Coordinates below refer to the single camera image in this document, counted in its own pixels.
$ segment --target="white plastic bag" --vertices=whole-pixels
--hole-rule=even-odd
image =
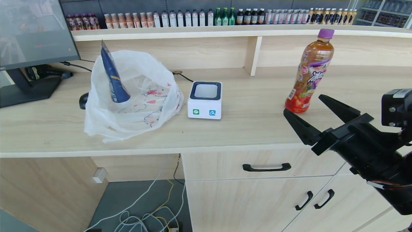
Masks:
[[[114,103],[109,81],[99,56],[91,73],[84,132],[103,135],[103,142],[125,140],[155,130],[177,114],[183,94],[173,74],[145,52],[112,52],[123,85],[130,93],[127,106]]]

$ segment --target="drawer handle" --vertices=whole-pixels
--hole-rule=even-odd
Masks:
[[[296,209],[297,211],[302,210],[302,209],[305,207],[305,205],[307,205],[307,204],[309,203],[309,201],[312,200],[312,198],[313,198],[313,193],[312,193],[312,191],[309,191],[307,194],[308,194],[308,199],[307,199],[306,202],[303,204],[303,206],[302,206],[302,207],[299,207],[299,205],[295,206],[295,209]]]
[[[325,203],[323,203],[321,206],[316,204],[315,209],[320,209],[320,208],[324,207],[324,205],[326,205],[326,203],[328,203],[332,199],[332,197],[335,195],[335,192],[332,189],[328,190],[328,193],[329,193],[329,197],[325,201]]]
[[[244,164],[243,165],[243,170],[247,172],[280,172],[280,171],[286,171],[291,169],[292,166],[290,166],[290,163],[283,163],[281,168],[276,168],[276,169],[254,169],[250,164]]]

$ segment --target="computer monitor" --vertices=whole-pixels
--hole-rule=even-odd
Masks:
[[[61,77],[28,81],[20,68],[80,59],[59,0],[0,0],[0,108],[48,99]]]

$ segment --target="blue snack bag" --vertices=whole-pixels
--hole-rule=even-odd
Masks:
[[[116,103],[122,103],[129,100],[130,94],[123,86],[113,57],[110,54],[109,49],[107,49],[106,44],[103,42],[103,40],[101,56],[107,78],[109,78],[110,95],[112,97],[112,101]]]

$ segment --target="monitor stand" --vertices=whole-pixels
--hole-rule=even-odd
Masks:
[[[6,71],[14,85],[0,88],[0,108],[48,99],[61,82],[61,77],[28,81],[20,69]]]

